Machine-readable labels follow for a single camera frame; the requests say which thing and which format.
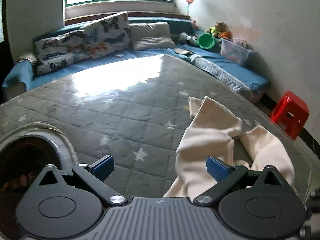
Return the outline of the cream knit garment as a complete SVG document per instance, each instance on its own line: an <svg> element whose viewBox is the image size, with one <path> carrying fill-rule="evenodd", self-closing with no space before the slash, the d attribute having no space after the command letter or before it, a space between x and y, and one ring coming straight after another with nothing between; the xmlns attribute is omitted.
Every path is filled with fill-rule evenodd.
<svg viewBox="0 0 320 240"><path fill-rule="evenodd" d="M251 171L275 166L290 186L295 183L295 169L282 142L261 125L242 132L242 120L224 105L205 96L189 98L191 124L186 128L176 150L177 178L165 197L195 197L217 184L207 172L206 160L214 156L229 165L234 162L234 137L249 154L253 163L238 161Z"/></svg>

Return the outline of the red plastic stool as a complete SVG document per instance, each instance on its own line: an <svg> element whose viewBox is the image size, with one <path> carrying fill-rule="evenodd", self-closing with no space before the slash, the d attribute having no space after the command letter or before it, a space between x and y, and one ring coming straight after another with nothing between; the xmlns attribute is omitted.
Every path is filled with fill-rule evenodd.
<svg viewBox="0 0 320 240"><path fill-rule="evenodd" d="M295 141L302 131L308 117L307 104L291 91L285 92L270 114L270 119L277 125L285 126L285 133Z"/></svg>

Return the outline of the grey star quilted mat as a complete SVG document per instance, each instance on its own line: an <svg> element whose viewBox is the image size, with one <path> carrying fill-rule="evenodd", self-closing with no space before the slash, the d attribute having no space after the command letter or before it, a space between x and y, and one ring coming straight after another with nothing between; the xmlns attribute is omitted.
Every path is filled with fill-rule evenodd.
<svg viewBox="0 0 320 240"><path fill-rule="evenodd" d="M188 99L205 96L231 110L245 131L262 124L283 143L306 200L311 170L293 141L245 98L169 55L97 62L9 100L1 105L1 146L40 135L59 148L65 169L110 154L108 186L129 198L161 197L176 178L175 151L191 122Z"/></svg>

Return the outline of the blue bed sheet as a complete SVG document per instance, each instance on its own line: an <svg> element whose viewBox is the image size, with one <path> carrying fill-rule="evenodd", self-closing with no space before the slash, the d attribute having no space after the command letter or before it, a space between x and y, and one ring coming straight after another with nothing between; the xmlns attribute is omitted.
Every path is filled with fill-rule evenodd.
<svg viewBox="0 0 320 240"><path fill-rule="evenodd" d="M182 43L178 44L178 47L191 51L192 54L177 54L170 48L148 48L141 51L134 51L129 48L116 51L99 59L80 61L40 76L35 74L34 67L28 60L22 60L12 68L5 78L2 88L5 98L9 100L33 88L89 68L159 54L168 54L200 67L245 98L249 98L249 96L261 96L271 87L268 78L239 66L218 53Z"/></svg>

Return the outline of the long butterfly print cushion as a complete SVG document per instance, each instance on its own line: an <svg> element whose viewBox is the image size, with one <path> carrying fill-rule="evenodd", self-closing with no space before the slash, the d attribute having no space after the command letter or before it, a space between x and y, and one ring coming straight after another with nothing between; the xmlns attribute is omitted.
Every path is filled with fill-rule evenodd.
<svg viewBox="0 0 320 240"><path fill-rule="evenodd" d="M89 59L84 38L84 31L79 29L34 42L36 74L48 74Z"/></svg>

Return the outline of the clear plastic toy box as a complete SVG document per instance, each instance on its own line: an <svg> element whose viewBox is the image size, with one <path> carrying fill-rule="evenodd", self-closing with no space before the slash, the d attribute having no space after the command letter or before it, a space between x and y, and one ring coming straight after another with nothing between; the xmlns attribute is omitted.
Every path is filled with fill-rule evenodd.
<svg viewBox="0 0 320 240"><path fill-rule="evenodd" d="M220 55L244 67L253 59L255 51L223 39L221 41Z"/></svg>

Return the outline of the green plastic bucket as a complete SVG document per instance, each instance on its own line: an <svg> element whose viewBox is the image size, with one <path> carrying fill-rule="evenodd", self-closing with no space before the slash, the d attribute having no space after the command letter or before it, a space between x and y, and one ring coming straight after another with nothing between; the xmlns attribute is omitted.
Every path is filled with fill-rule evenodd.
<svg viewBox="0 0 320 240"><path fill-rule="evenodd" d="M204 50L212 50L216 43L214 36L209 33L202 33L197 39L200 48Z"/></svg>

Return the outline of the large butterfly print pillow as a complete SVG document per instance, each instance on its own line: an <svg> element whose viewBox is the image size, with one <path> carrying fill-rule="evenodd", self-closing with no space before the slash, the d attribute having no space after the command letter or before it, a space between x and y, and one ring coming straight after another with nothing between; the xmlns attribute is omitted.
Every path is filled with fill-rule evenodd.
<svg viewBox="0 0 320 240"><path fill-rule="evenodd" d="M130 26L127 12L119 12L81 27L85 49L97 59L130 45Z"/></svg>

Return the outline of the brown plush toy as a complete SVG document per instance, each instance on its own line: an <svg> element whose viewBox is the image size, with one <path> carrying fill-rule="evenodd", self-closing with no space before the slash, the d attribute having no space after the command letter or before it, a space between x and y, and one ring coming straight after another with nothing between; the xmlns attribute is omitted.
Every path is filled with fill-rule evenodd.
<svg viewBox="0 0 320 240"><path fill-rule="evenodd" d="M224 22L216 22L216 24L213 27L210 27L206 33L218 39L230 39L232 37L231 32L228 30L227 24Z"/></svg>

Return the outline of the grey stuffed toy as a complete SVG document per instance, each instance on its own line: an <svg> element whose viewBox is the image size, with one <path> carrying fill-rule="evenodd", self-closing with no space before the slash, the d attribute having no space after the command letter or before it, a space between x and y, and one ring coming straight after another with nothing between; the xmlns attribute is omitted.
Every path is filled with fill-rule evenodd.
<svg viewBox="0 0 320 240"><path fill-rule="evenodd" d="M188 44L193 47L199 46L199 41L196 36L190 36L187 33L180 33L178 38L179 43Z"/></svg>

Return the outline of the grey plain pillow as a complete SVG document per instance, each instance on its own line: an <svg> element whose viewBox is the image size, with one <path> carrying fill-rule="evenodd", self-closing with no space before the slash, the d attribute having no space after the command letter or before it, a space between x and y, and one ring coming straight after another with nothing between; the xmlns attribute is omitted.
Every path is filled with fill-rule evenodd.
<svg viewBox="0 0 320 240"><path fill-rule="evenodd" d="M151 48L175 48L167 22L132 23L130 39L133 50Z"/></svg>

